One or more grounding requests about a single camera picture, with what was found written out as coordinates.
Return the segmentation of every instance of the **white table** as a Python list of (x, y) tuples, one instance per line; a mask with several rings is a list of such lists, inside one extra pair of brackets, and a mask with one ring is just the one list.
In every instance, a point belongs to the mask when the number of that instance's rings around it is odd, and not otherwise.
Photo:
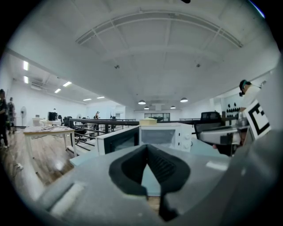
[(35, 165), (35, 162), (33, 160), (31, 139), (48, 136), (48, 135), (62, 136), (65, 142), (65, 149), (67, 150), (66, 134), (71, 134), (70, 137), (73, 143), (73, 150), (74, 150), (74, 154), (76, 157), (77, 153), (76, 153), (75, 133), (74, 132), (75, 132), (74, 129), (71, 129), (70, 127), (66, 127), (66, 126), (30, 126), (30, 127), (26, 127), (23, 133), (25, 135), (27, 153), (29, 155), (30, 161), (36, 173), (38, 172), (38, 168)]
[(61, 125), (61, 121), (40, 120), (39, 123), (44, 125)]

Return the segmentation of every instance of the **wooden floor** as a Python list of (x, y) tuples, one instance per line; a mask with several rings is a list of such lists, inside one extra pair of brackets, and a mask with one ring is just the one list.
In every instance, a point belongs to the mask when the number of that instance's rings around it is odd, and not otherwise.
[[(67, 146), (71, 145), (70, 137), (66, 137)], [(64, 139), (55, 136), (45, 136), (32, 139), (33, 161), (39, 166), (36, 174), (28, 154), (23, 129), (17, 129), (14, 135), (8, 136), (10, 147), (0, 151), (1, 163), (10, 177), (15, 189), (22, 195), (36, 200), (44, 189), (52, 182), (73, 169), (69, 159), (74, 154), (65, 150)], [(23, 170), (17, 168), (20, 163)], [(150, 207), (158, 213), (159, 197), (148, 197)]]

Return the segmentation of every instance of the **white microwave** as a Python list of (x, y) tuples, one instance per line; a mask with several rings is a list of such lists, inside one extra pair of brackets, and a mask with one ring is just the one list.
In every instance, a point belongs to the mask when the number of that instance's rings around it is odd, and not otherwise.
[(158, 123), (139, 126), (139, 144), (159, 144), (164, 147), (190, 152), (192, 125)]

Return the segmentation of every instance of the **black railing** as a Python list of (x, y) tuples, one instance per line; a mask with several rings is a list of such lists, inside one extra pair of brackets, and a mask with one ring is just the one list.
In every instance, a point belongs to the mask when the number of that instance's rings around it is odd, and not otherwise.
[[(210, 120), (200, 120), (196, 118), (191, 119), (180, 119), (180, 121), (159, 121), (157, 123), (183, 123), (190, 124), (192, 127), (196, 128), (197, 124), (207, 124), (207, 123), (217, 123), (221, 122), (225, 125), (225, 121), (234, 120), (235, 118), (218, 118), (218, 119), (210, 119)], [(115, 132), (124, 128), (128, 128), (130, 126), (139, 125), (139, 121), (134, 119), (68, 119), (68, 125), (70, 128), (75, 129), (75, 141), (76, 145), (85, 149), (90, 150), (89, 147), (81, 146), (82, 144), (78, 144), (80, 142), (89, 144), (90, 146), (95, 146), (92, 143), (88, 143), (87, 139), (94, 139), (96, 136), (102, 134), (108, 134), (110, 132)]]
[(180, 118), (180, 121), (193, 121), (193, 120), (200, 120), (200, 118)]
[(67, 124), (70, 128), (75, 129), (75, 145), (90, 151), (89, 146), (95, 146), (88, 140), (94, 139), (96, 136), (118, 131), (130, 126), (139, 125), (135, 119), (74, 119), (69, 118)]

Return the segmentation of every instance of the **person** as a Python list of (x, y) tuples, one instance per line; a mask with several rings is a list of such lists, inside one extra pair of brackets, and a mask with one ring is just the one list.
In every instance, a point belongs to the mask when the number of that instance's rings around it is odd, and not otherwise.
[[(117, 121), (116, 116), (112, 116), (112, 120)], [(111, 131), (114, 132), (115, 128), (116, 128), (116, 126), (112, 125), (111, 126)]]
[(12, 128), (13, 134), (15, 134), (14, 117), (15, 117), (15, 105), (13, 104), (13, 97), (11, 97), (10, 102), (8, 103), (8, 120), (10, 121), (10, 126)]
[(256, 95), (260, 91), (260, 87), (251, 84), (247, 80), (242, 80), (239, 88), (241, 90), (240, 95), (245, 95), (240, 106), (240, 112), (243, 112), (256, 99)]
[(5, 146), (4, 148), (7, 149), (9, 146), (7, 140), (7, 133), (6, 133), (6, 115), (7, 104), (5, 100), (5, 91), (3, 89), (0, 90), (0, 136), (3, 136)]
[[(244, 95), (244, 98), (243, 98), (243, 100), (241, 102), (241, 106), (240, 106), (239, 115), (241, 115), (241, 114), (243, 114), (243, 111), (254, 102), (254, 100), (256, 99), (256, 95), (261, 90), (261, 88), (252, 84), (251, 82), (249, 82), (245, 79), (240, 82), (239, 88), (241, 90), (240, 96)], [(247, 135), (247, 132), (241, 132), (240, 133), (239, 140), (240, 140), (241, 145), (244, 144), (246, 135)], [(214, 149), (217, 149), (217, 146), (215, 144), (212, 145), (212, 147)]]
[[(94, 119), (99, 119), (99, 111), (96, 112), (96, 115), (94, 116)], [(94, 126), (94, 128), (95, 128), (95, 130), (99, 130), (99, 125), (96, 124), (96, 125)]]

